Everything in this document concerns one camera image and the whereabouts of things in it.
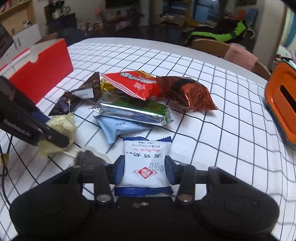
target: grid tablecloth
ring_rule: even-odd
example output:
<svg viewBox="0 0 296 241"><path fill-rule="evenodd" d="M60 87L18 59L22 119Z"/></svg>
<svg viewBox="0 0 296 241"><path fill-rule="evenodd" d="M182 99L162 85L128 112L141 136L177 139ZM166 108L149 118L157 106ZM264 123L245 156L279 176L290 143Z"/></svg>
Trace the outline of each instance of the grid tablecloth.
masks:
<svg viewBox="0 0 296 241"><path fill-rule="evenodd" d="M124 136L143 136L150 140L171 136L173 143L169 155L173 159L192 164L200 170L218 166L269 194L280 206L274 236L285 241L295 239L296 175L293 156L296 152L285 146L279 137L273 119L263 105L262 86L209 63L159 50L81 42L68 50L74 71L38 103L46 115L65 91L78 88L93 72L143 70L154 76L191 77L209 89L219 110L184 113L171 101L164 100L163 103L172 108L172 124ZM81 105L75 111L77 146L93 146L116 160L124 154L122 139L107 144L89 107ZM0 132L4 152L8 137L5 132ZM9 176L5 179L5 192L10 202L73 165L73 159L64 154L43 158L37 147L17 138L12 143ZM0 238L10 240L16 231L2 190L0 193ZM83 194L93 200L93 185L86 184ZM205 185L196 185L195 198L201 199L205 194Z"/></svg>

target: pink cloth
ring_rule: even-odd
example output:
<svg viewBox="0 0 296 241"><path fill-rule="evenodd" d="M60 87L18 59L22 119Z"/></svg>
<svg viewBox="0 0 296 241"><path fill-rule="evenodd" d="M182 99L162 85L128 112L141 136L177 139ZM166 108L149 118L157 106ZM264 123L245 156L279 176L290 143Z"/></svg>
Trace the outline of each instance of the pink cloth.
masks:
<svg viewBox="0 0 296 241"><path fill-rule="evenodd" d="M237 45L230 46L224 59L234 64L237 64L249 71L253 70L255 63L258 60L258 58L255 55Z"/></svg>

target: red snack package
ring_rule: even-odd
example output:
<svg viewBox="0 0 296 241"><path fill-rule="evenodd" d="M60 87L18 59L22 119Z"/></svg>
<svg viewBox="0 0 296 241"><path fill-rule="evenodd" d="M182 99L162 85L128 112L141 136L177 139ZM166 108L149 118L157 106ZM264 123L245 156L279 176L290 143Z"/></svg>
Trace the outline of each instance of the red snack package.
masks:
<svg viewBox="0 0 296 241"><path fill-rule="evenodd" d="M161 93L155 78L144 71L103 74L102 77L115 88L142 100L155 99Z"/></svg>
<svg viewBox="0 0 296 241"><path fill-rule="evenodd" d="M204 85L187 77L156 77L162 94L173 100L184 111L217 110L211 95Z"/></svg>

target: white label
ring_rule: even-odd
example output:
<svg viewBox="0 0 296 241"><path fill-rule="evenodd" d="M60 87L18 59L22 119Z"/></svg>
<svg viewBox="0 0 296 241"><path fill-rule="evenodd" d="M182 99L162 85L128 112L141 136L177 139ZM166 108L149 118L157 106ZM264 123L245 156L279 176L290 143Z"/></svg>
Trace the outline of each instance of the white label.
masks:
<svg viewBox="0 0 296 241"><path fill-rule="evenodd" d="M124 141L124 176L119 187L162 188L170 186L165 156L170 142Z"/></svg>
<svg viewBox="0 0 296 241"><path fill-rule="evenodd" d="M78 90L72 92L73 95L79 97L80 99L91 99L94 98L93 89Z"/></svg>

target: green and silver wrapper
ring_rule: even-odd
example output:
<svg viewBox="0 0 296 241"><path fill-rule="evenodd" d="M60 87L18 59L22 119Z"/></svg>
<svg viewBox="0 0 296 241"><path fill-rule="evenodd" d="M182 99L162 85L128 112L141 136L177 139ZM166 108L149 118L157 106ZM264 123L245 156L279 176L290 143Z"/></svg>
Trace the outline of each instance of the green and silver wrapper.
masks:
<svg viewBox="0 0 296 241"><path fill-rule="evenodd" d="M105 93L93 110L100 115L156 126L173 122L172 114L165 105L122 96L116 92Z"/></svg>

